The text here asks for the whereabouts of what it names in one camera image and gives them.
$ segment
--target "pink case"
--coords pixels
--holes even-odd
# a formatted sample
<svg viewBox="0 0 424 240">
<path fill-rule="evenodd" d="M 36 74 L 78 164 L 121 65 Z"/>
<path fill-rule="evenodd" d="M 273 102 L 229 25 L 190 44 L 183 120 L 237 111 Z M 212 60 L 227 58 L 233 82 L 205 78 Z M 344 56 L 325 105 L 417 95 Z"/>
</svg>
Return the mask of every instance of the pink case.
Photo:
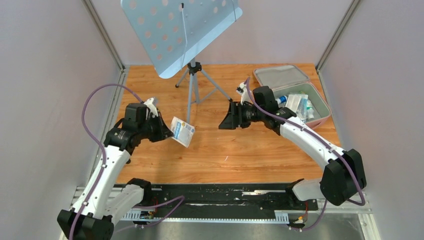
<svg viewBox="0 0 424 240">
<path fill-rule="evenodd" d="M 306 125 L 312 129 L 321 126 L 331 116 L 332 112 L 323 96 L 311 83 L 308 75 L 295 65 L 261 67 L 253 70 L 253 75 L 261 86 L 269 86 L 276 98 L 288 95 L 290 92 L 303 91 L 308 94 L 314 109 L 313 120 Z"/>
</svg>

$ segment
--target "red wire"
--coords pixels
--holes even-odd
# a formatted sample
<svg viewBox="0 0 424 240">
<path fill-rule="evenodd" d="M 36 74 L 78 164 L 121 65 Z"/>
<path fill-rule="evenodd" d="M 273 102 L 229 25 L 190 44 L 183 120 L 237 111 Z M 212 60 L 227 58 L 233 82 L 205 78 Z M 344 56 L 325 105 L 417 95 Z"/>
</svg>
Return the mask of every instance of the red wire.
<svg viewBox="0 0 424 240">
<path fill-rule="evenodd" d="M 155 205 L 158 205 L 158 198 L 157 197 L 154 197 L 154 199 L 156 199 L 156 204 Z M 156 207 L 155 209 L 154 209 L 154 212 L 153 212 L 153 214 L 156 214 L 158 212 L 158 208 Z"/>
<path fill-rule="evenodd" d="M 301 216 L 302 218 L 308 215 L 308 202 L 306 202 L 305 205 L 306 205 L 305 214 Z"/>
</svg>

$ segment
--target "perforated metal panel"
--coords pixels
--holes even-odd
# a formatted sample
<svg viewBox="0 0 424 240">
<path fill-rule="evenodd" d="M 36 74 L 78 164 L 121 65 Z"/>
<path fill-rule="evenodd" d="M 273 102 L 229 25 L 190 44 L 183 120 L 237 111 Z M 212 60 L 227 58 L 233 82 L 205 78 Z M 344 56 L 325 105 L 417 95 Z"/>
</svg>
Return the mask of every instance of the perforated metal panel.
<svg viewBox="0 0 424 240">
<path fill-rule="evenodd" d="M 238 0 L 121 0 L 121 6 L 164 79 L 174 76 L 243 13 Z"/>
<path fill-rule="evenodd" d="M 121 221 L 139 221 L 139 222 L 156 222 L 161 217 L 153 219 L 144 219 L 141 213 L 145 213 L 146 209 L 131 209 L 121 219 Z M 282 211 L 274 211 L 274 219 L 242 219 L 242 218 L 187 218 L 187 217 L 167 217 L 164 222 L 184 222 L 184 223 L 233 223 L 233 224 L 289 224 L 289 214 Z"/>
</svg>

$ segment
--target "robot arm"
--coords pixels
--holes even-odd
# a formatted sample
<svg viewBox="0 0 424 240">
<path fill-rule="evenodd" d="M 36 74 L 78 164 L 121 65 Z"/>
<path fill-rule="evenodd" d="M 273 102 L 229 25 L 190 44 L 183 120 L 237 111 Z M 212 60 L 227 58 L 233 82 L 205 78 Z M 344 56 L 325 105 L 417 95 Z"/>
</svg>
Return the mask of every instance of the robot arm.
<svg viewBox="0 0 424 240">
<path fill-rule="evenodd" d="M 242 83 L 237 88 L 236 91 L 241 94 L 241 101 L 230 102 L 228 114 L 219 125 L 219 129 L 247 128 L 251 122 L 263 122 L 265 127 L 292 141 L 307 153 L 321 167 L 323 175 L 319 179 L 300 179 L 293 182 L 292 186 L 287 190 L 292 192 L 296 199 L 300 201 L 327 199 L 333 205 L 339 206 L 357 193 L 353 179 L 349 175 L 346 166 L 333 153 L 333 150 L 347 161 L 361 189 L 367 185 L 362 158 L 356 150 L 345 151 L 341 147 L 332 145 L 317 134 L 323 141 L 333 146 L 331 150 L 328 150 L 323 143 L 308 133 L 315 132 L 304 124 L 296 113 L 286 107 L 278 106 L 274 93 L 268 86 L 261 86 L 253 90 L 255 102 L 265 111 L 298 124 L 302 128 L 299 129 L 288 122 L 281 122 L 264 114 L 247 101 L 248 94 L 244 86 L 245 84 Z"/>
<path fill-rule="evenodd" d="M 61 210 L 57 222 L 66 237 L 70 237 L 71 225 L 76 213 L 84 206 L 73 233 L 74 239 L 110 239 L 115 224 L 135 205 L 146 206 L 152 199 L 150 182 L 133 178 L 120 194 L 109 199 L 119 173 L 143 139 L 158 142 L 172 137 L 155 98 L 144 103 L 130 103 L 120 119 L 107 133 L 104 146 L 106 163 L 99 161 L 84 192 L 70 210 Z M 85 198 L 93 191 L 88 201 Z"/>
</svg>

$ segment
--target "tripod stand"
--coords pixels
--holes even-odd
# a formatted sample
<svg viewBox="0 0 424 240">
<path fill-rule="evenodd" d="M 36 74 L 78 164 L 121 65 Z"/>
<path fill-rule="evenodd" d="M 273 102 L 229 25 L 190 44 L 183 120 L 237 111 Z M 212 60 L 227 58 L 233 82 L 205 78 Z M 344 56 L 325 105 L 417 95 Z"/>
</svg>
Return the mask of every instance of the tripod stand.
<svg viewBox="0 0 424 240">
<path fill-rule="evenodd" d="M 204 98 L 200 99 L 199 97 L 199 84 L 198 84 L 198 76 L 197 72 L 201 72 L 208 80 L 211 82 L 215 89 L 209 92 Z M 196 61 L 194 58 L 187 64 L 187 69 L 182 74 L 182 77 L 179 79 L 178 83 L 175 85 L 178 88 L 181 82 L 184 80 L 186 75 L 190 75 L 189 87 L 188 87 L 188 104 L 187 104 L 187 119 L 186 122 L 190 123 L 190 113 L 192 104 L 200 104 L 206 98 L 208 98 L 211 94 L 213 94 L 216 90 L 219 90 L 229 101 L 232 101 L 231 97 L 202 69 L 202 65 L 200 62 Z M 194 88 L 194 96 L 196 100 L 192 101 L 192 93 Z"/>
</svg>

